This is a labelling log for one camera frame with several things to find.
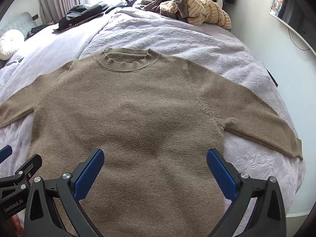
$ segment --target person's hand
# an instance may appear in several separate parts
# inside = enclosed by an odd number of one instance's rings
[[[17,215],[14,215],[13,217],[11,217],[11,219],[13,221],[15,228],[16,228],[15,235],[17,237],[24,237],[24,229],[21,226],[19,217]]]

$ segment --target brown clothing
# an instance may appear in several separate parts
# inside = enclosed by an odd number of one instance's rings
[[[206,164],[224,130],[302,159],[301,141],[251,90],[175,56],[107,49],[39,76],[0,106],[0,126],[34,112],[38,175],[105,164],[82,206],[104,236],[207,236],[224,212]]]

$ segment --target pile of clothes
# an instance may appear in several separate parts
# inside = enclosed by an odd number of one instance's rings
[[[231,29],[230,17],[212,0],[142,0],[134,7],[183,20],[192,25],[210,23]]]

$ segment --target white pillow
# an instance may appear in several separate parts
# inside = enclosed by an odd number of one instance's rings
[[[8,60],[24,43],[24,35],[20,30],[11,29],[0,37],[0,60]]]

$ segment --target television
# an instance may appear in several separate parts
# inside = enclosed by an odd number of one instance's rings
[[[296,0],[272,0],[269,14],[296,33],[316,55],[316,28]]]

